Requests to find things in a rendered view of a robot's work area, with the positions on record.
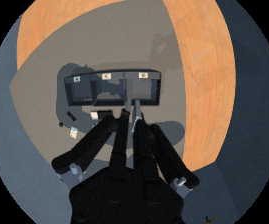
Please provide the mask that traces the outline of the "dark three-compartment bin rack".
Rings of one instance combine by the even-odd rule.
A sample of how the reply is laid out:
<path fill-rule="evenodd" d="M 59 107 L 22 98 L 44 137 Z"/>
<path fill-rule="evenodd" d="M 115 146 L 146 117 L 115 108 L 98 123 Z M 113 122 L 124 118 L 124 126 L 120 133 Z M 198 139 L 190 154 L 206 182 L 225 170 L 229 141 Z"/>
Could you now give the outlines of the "dark three-compartment bin rack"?
<path fill-rule="evenodd" d="M 68 106 L 125 106 L 127 98 L 132 99 L 131 106 L 135 100 L 140 101 L 140 106 L 160 105 L 162 72 L 115 70 L 91 73 L 64 78 Z"/>

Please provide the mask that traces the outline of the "cream and grey domino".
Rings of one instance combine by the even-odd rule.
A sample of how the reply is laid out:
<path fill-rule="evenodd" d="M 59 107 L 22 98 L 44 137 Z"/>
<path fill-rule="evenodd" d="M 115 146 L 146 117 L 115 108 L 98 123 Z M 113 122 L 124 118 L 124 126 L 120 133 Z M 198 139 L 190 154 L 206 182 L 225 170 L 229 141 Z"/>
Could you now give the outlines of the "cream and grey domino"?
<path fill-rule="evenodd" d="M 78 132 L 78 128 L 76 128 L 76 127 L 72 126 L 70 136 L 72 136 L 72 137 L 76 138 L 76 136 L 77 136 L 77 132 Z"/>

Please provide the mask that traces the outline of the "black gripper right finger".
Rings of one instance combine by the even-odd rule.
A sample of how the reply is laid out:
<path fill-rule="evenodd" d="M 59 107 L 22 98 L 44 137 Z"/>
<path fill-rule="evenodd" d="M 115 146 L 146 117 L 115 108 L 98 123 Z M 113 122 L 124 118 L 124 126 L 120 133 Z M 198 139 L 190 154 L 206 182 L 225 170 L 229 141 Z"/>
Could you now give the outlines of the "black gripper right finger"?
<path fill-rule="evenodd" d="M 157 124 L 150 126 L 143 119 L 140 101 L 135 100 L 132 111 L 133 169 L 141 168 L 144 202 L 154 205 L 164 199 L 158 167 L 167 184 L 184 198 L 199 185 L 199 178 L 185 166 L 160 127 Z"/>

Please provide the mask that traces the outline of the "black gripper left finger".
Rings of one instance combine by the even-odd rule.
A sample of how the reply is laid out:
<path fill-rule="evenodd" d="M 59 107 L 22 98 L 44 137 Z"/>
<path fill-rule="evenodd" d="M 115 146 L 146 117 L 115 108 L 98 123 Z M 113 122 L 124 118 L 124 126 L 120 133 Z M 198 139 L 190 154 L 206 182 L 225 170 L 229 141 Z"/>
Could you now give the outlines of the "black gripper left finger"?
<path fill-rule="evenodd" d="M 118 203 L 123 199 L 131 100 L 131 98 L 127 98 L 127 111 L 125 108 L 122 109 L 120 119 L 113 115 L 106 115 L 70 151 L 52 160 L 53 169 L 70 190 L 80 183 L 83 179 L 82 172 L 88 168 L 112 132 L 116 132 L 104 187 L 104 197 L 110 203 Z"/>

